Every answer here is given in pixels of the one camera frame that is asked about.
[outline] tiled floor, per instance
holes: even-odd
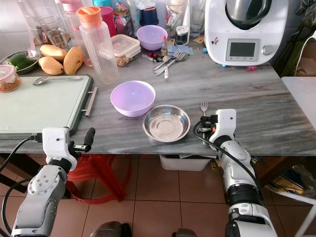
[[[34,158],[44,163],[43,158]],[[118,158],[113,164],[117,176],[124,179],[128,160]],[[108,221],[129,223],[134,237],[171,237],[178,228],[189,228],[198,237],[223,237],[228,221],[220,170],[208,165],[202,172],[167,171],[158,156],[133,156],[132,176],[127,196],[100,205],[74,199],[62,199],[58,205],[52,237],[89,237],[99,225]],[[11,179],[21,180],[4,170]],[[100,198],[109,192],[98,180],[76,183],[84,198]],[[7,190],[0,184],[0,201]],[[293,237],[306,217],[308,205],[271,194],[264,189],[267,209],[279,237]],[[7,204],[7,219],[12,226],[24,194],[12,192]],[[307,234],[316,234],[316,220]]]

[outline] display screen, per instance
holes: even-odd
[[[231,42],[231,57],[253,57],[256,43]]]

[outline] white cutting board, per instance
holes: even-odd
[[[282,81],[316,129],[316,78],[282,77]]]
[[[21,77],[18,88],[0,93],[0,138],[25,137],[45,127],[73,126],[92,78],[82,76],[82,80],[50,80],[33,85],[38,78]]]

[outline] orange bottle cap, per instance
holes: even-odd
[[[76,11],[82,24],[95,24],[102,21],[101,8],[98,6],[84,6]]]

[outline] blue cup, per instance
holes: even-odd
[[[145,9],[140,11],[140,22],[141,26],[147,25],[158,25],[159,20],[157,17],[156,7]]]
[[[109,6],[112,7],[111,0],[93,0],[95,6]]]

